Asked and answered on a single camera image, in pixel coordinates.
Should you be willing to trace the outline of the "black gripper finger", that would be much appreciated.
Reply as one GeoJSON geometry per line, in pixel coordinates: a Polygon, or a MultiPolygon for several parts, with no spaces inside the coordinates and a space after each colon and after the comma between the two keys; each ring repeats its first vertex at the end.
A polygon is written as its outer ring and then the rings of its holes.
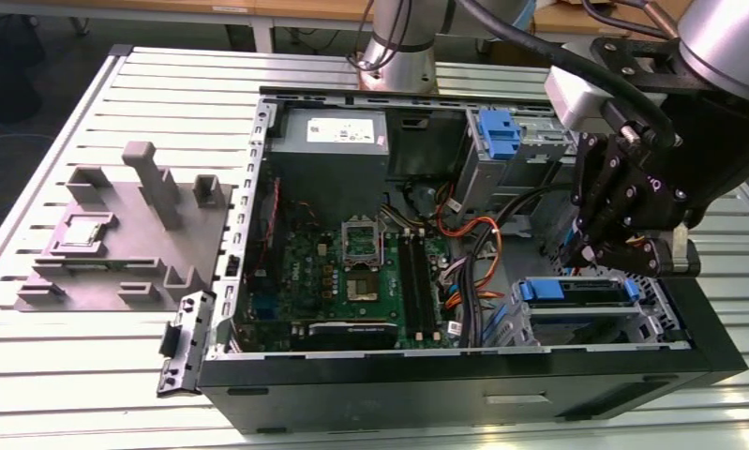
{"type": "Polygon", "coordinates": [[[612,138],[591,138],[589,157],[600,163],[589,188],[589,243],[599,264],[617,270],[637,269],[640,257],[627,243],[640,224],[640,186],[636,170],[612,138]]]}
{"type": "Polygon", "coordinates": [[[589,227],[595,215],[595,201],[591,191],[603,165],[603,139],[597,134],[581,133],[577,141],[577,156],[573,171],[571,203],[576,208],[572,237],[564,245],[564,266],[584,267],[588,262],[581,256],[589,243],[589,227]]]}

